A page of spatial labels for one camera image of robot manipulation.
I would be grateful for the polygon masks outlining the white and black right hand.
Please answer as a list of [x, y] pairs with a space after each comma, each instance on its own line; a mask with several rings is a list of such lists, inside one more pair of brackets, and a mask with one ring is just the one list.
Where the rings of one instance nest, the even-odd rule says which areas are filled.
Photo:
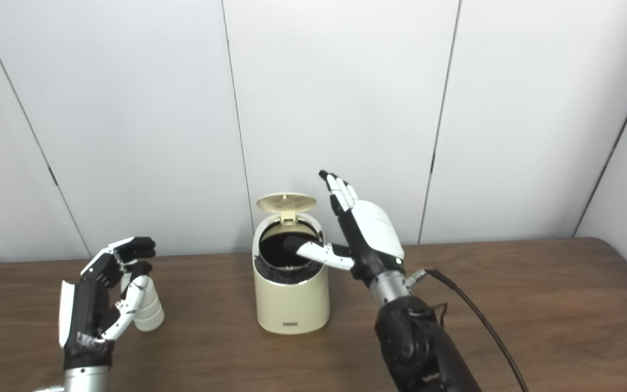
[[350, 271], [366, 287], [385, 273], [404, 277], [404, 250], [388, 214], [377, 204], [360, 199], [355, 188], [333, 172], [319, 171], [346, 245], [308, 241], [293, 234], [283, 248], [293, 255], [338, 270]]

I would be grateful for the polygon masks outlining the white and black left hand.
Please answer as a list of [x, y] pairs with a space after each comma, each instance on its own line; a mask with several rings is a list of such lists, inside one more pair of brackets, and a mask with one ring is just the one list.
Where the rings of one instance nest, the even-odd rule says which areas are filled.
[[110, 243], [76, 283], [62, 282], [58, 326], [64, 370], [109, 368], [116, 341], [132, 323], [140, 330], [160, 325], [163, 312], [149, 263], [155, 246], [147, 236]]

